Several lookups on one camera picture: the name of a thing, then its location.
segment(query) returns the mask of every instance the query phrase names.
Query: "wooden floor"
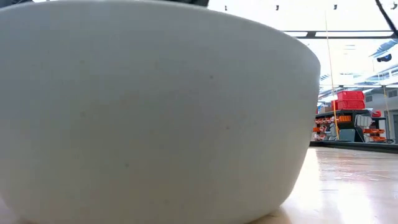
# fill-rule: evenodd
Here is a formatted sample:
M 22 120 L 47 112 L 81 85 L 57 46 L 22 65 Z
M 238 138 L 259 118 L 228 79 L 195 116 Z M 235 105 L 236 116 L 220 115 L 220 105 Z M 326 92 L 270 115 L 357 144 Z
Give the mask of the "wooden floor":
M 0 224 L 25 223 L 0 198 Z M 398 154 L 310 148 L 291 196 L 251 224 L 269 223 L 398 223 Z

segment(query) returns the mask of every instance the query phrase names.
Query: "white bowl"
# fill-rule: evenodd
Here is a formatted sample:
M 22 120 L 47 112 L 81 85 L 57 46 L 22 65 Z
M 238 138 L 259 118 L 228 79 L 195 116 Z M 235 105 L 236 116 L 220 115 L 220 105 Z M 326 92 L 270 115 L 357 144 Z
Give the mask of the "white bowl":
M 244 223 L 289 195 L 320 64 L 270 27 L 168 2 L 0 11 L 0 191 L 56 224 Z

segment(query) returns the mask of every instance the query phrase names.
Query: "window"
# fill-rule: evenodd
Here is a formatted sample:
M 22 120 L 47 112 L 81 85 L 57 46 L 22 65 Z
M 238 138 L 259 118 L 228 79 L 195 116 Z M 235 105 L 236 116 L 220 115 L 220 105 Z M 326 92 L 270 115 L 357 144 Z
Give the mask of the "window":
M 372 100 L 373 100 L 373 97 L 372 97 L 372 96 L 367 96 L 367 97 L 365 98 L 365 102 L 372 102 Z
M 393 90 L 393 91 L 388 92 L 388 97 L 389 98 L 395 97 L 395 96 L 397 96 L 397 90 Z

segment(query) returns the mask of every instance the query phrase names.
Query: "stacked red crate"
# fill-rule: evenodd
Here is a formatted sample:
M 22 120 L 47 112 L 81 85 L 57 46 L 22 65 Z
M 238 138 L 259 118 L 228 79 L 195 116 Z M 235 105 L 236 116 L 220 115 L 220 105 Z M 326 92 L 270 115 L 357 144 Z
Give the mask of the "stacked red crate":
M 337 93 L 337 108 L 339 110 L 365 109 L 365 95 L 362 91 L 341 91 Z

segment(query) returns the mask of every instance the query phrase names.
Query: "floor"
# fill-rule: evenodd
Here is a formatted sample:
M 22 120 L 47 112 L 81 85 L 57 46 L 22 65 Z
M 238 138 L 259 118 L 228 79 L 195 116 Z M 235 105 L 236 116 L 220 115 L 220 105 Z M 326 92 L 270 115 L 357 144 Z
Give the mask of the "floor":
M 290 197 L 250 224 L 398 223 L 398 154 L 310 148 Z M 29 224 L 0 198 L 0 224 Z

